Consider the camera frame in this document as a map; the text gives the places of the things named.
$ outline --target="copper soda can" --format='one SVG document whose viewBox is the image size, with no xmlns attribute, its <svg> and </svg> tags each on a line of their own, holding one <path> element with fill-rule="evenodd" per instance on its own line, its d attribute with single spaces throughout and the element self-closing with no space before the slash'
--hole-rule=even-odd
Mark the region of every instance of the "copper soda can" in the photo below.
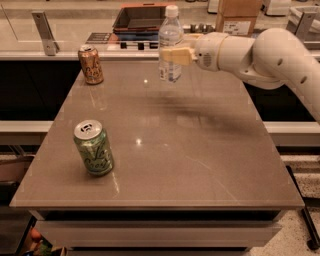
<svg viewBox="0 0 320 256">
<path fill-rule="evenodd" d="M 74 129 L 74 142 L 88 172 L 102 176 L 114 167 L 106 130 L 96 120 L 85 120 Z"/>
<path fill-rule="evenodd" d="M 84 44 L 80 47 L 78 56 L 86 83 L 101 83 L 103 81 L 103 73 L 97 49 L 93 45 Z"/>
</svg>

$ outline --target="black cabinet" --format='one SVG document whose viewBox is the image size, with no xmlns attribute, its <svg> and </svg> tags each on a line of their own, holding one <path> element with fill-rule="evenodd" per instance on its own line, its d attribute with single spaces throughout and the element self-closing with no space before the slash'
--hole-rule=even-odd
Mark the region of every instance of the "black cabinet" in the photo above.
<svg viewBox="0 0 320 256">
<path fill-rule="evenodd" d="M 298 97 L 285 85 L 274 90 L 264 90 L 248 84 L 245 87 L 263 121 L 314 121 Z"/>
<path fill-rule="evenodd" d="M 1 61 L 0 120 L 53 120 L 79 61 Z"/>
</svg>

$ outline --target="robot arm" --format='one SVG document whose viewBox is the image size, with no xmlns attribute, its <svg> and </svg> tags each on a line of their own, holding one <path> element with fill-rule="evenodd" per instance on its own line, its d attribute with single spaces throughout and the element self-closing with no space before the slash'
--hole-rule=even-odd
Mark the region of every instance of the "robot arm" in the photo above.
<svg viewBox="0 0 320 256">
<path fill-rule="evenodd" d="M 263 89 L 286 84 L 320 122 L 320 64 L 291 32 L 273 28 L 256 39 L 225 33 L 187 36 L 160 57 L 182 65 L 196 61 L 209 71 L 226 71 Z"/>
</svg>

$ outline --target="green can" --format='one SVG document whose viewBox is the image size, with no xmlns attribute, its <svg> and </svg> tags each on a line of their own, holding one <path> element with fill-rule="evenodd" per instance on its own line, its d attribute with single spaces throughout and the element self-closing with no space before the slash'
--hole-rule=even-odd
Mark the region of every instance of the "green can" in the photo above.
<svg viewBox="0 0 320 256">
<path fill-rule="evenodd" d="M 74 142 L 88 172 L 102 176 L 114 167 L 110 143 L 105 129 L 96 120 L 85 120 L 74 129 Z"/>
</svg>

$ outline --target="gray table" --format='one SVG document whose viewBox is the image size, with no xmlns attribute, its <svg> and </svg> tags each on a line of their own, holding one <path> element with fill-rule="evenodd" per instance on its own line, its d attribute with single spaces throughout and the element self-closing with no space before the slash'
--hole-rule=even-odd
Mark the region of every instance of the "gray table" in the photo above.
<svg viewBox="0 0 320 256">
<path fill-rule="evenodd" d="M 304 206 L 242 82 L 185 67 L 174 85 L 157 62 L 104 61 L 79 75 L 12 207 L 67 247 L 263 246 L 284 211 Z M 76 124 L 100 121 L 115 168 L 87 174 Z"/>
</svg>

